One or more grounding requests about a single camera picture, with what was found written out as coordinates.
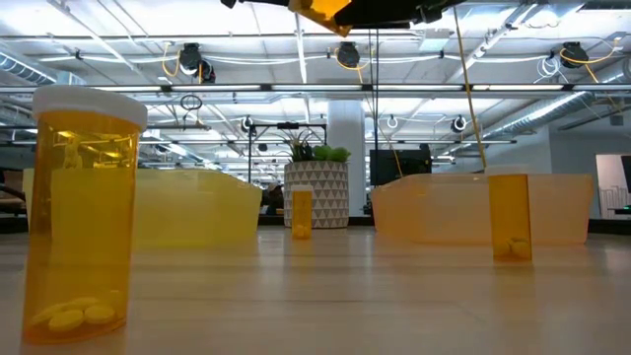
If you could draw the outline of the translucent orange plastic bin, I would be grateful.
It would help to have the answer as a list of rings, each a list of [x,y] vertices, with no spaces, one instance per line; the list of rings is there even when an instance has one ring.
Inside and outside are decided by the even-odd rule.
[[[593,178],[532,174],[527,182],[532,243],[583,244],[588,235]],[[382,237],[447,246],[491,242],[488,183],[482,174],[407,176],[375,188],[372,202],[375,227]]]

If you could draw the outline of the translucent yellow plastic bin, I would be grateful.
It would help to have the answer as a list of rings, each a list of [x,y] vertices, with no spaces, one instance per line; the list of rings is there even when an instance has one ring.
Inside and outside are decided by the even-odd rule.
[[[54,169],[40,193],[29,255],[50,251],[52,227],[72,251],[235,246],[255,237],[261,200],[260,188],[203,170]]]

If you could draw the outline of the long ceiling light bar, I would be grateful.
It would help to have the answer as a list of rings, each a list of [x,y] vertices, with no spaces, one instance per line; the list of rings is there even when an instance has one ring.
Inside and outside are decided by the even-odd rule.
[[[354,93],[354,92],[618,92],[631,91],[631,84],[237,84],[237,85],[162,85],[162,86],[92,86],[92,89],[117,93]]]

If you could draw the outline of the white round column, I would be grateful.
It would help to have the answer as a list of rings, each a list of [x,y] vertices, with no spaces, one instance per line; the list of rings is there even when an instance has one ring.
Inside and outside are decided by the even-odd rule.
[[[327,142],[343,147],[347,159],[349,216],[364,215],[366,204],[365,111],[361,101],[330,101],[327,104]]]

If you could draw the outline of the black monitor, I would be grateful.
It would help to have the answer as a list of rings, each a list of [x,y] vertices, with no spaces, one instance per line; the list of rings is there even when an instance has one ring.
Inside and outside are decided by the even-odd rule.
[[[427,144],[414,150],[370,151],[370,184],[379,186],[411,175],[430,174],[432,157]]]

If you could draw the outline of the person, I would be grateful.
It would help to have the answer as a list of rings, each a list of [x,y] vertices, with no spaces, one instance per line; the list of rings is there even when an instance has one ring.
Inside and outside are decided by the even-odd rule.
[[[277,183],[269,184],[263,193],[261,203],[263,206],[266,206],[266,215],[276,216],[278,211],[284,208],[283,185]]]

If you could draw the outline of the triangle-patterned planter with succulents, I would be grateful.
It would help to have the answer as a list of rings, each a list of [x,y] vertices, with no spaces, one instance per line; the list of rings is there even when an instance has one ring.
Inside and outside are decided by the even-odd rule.
[[[348,160],[344,147],[311,145],[310,133],[286,132],[291,161],[284,166],[284,225],[292,225],[292,190],[299,185],[313,191],[312,227],[343,229],[349,223]]]

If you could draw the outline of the dark background furniture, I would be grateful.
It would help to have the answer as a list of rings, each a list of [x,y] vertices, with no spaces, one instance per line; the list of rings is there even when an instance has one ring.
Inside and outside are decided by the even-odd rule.
[[[0,215],[26,215],[27,202],[23,190],[22,171],[0,169]]]

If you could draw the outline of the black background frame stand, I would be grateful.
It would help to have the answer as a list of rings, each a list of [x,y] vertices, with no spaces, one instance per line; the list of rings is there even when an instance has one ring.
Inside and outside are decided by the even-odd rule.
[[[289,161],[303,161],[306,153],[313,151],[315,143],[310,141],[313,138],[319,145],[327,144],[327,124],[326,123],[303,123],[295,121],[281,121],[277,123],[254,123],[243,125],[247,139],[247,181],[252,182],[253,166],[253,146],[255,140],[260,140],[270,129],[275,130],[271,135],[277,140],[261,141],[261,144],[282,144],[289,149]]]

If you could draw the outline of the silver ventilation duct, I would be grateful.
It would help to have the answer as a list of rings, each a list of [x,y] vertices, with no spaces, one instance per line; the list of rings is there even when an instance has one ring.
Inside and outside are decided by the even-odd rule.
[[[607,78],[599,84],[576,84],[572,91],[567,94],[549,100],[537,101],[485,129],[482,139],[495,140],[533,130],[589,107],[596,100],[598,93],[625,91],[626,89],[631,90],[631,76],[624,73]]]
[[[52,85],[56,79],[26,63],[17,57],[0,51],[0,70],[15,75],[37,86]]]

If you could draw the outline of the white wall poster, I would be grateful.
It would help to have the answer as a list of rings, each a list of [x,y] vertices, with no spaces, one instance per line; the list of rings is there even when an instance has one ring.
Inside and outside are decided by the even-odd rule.
[[[631,221],[631,154],[596,155],[596,173],[600,217]]]

